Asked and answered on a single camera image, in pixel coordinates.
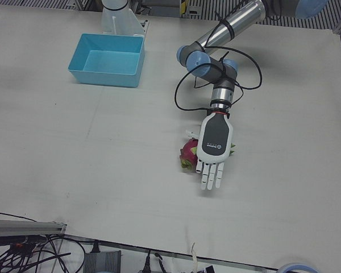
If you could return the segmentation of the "white and grey robot hand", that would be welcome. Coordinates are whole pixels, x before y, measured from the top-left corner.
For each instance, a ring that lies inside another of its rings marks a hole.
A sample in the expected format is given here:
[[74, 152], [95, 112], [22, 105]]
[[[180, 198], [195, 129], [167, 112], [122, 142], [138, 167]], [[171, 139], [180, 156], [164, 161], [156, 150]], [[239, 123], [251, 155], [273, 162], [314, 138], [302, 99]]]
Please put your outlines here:
[[196, 137], [196, 172], [201, 174], [201, 189], [219, 188], [222, 181], [224, 164], [229, 158], [232, 147], [233, 126], [226, 113], [214, 111], [201, 124]]

